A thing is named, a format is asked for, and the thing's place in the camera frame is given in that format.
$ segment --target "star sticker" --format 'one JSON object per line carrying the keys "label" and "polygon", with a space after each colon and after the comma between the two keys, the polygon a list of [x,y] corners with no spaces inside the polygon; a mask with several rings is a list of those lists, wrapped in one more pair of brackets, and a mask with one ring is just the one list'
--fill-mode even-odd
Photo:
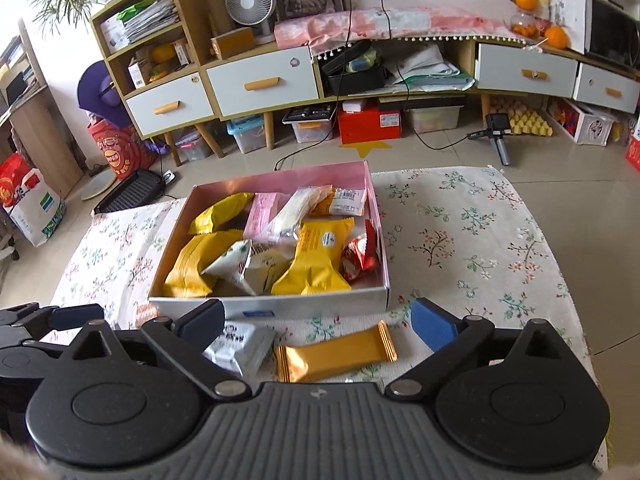
{"label": "star sticker", "polygon": [[390,146],[382,140],[370,140],[369,142],[354,142],[353,144],[341,144],[341,148],[353,148],[358,151],[360,158],[365,158],[371,150],[390,150],[393,146]]}

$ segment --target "blue gripper pad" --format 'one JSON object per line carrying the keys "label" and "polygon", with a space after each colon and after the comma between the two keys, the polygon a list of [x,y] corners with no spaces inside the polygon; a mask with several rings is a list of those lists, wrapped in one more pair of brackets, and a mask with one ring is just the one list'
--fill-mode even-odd
{"label": "blue gripper pad", "polygon": [[418,298],[411,306],[414,332],[434,352],[458,337],[461,321],[426,298]]}

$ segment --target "drawer handle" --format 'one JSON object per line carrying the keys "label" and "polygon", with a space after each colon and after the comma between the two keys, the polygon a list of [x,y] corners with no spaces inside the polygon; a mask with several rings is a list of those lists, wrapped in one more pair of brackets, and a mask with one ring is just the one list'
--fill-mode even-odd
{"label": "drawer handle", "polygon": [[174,110],[177,110],[178,108],[180,108],[180,101],[174,101],[173,103],[159,106],[154,110],[154,113],[156,115],[167,114],[169,112],[173,112]]}
{"label": "drawer handle", "polygon": [[539,81],[546,81],[549,79],[549,74],[546,72],[539,72],[538,70],[522,69],[522,75],[527,79],[538,79]]}
{"label": "drawer handle", "polygon": [[614,88],[605,88],[604,91],[609,97],[615,97],[616,99],[622,99],[622,92]]}
{"label": "drawer handle", "polygon": [[244,89],[250,92],[251,90],[263,90],[264,88],[272,88],[280,82],[279,77],[270,77],[268,79],[260,79],[260,81],[252,81],[251,83],[245,83]]}

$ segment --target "cardboard box of snacks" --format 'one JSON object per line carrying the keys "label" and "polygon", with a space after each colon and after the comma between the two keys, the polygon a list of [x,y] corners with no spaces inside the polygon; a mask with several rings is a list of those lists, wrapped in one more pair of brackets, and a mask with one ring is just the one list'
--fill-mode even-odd
{"label": "cardboard box of snacks", "polygon": [[370,219],[378,232],[377,270],[352,283],[352,290],[327,292],[306,296],[225,296],[224,284],[216,284],[212,297],[225,305],[227,319],[277,317],[305,319],[315,316],[359,316],[385,312],[389,297],[389,273],[382,241],[380,215],[371,174],[366,162],[331,164],[298,170],[271,172],[242,178],[223,180],[195,186],[185,203],[169,238],[151,287],[149,301],[164,315],[176,319],[193,310],[207,298],[170,298],[164,282],[174,268],[182,248],[193,238],[188,234],[191,222],[205,209],[219,200],[239,192],[280,192],[293,194],[300,187],[331,184],[343,189],[366,189],[364,216],[355,218],[349,240],[364,232],[365,219]]}

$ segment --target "gray ribbed panel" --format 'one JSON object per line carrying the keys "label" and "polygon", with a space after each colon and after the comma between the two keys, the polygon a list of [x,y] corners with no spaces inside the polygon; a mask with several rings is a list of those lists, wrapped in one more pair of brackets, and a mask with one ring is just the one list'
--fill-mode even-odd
{"label": "gray ribbed panel", "polygon": [[[326,392],[318,398],[319,389]],[[420,406],[375,384],[268,383],[242,404],[217,407],[185,447],[127,471],[68,480],[594,480],[580,466],[546,475],[507,472],[452,448]]]}

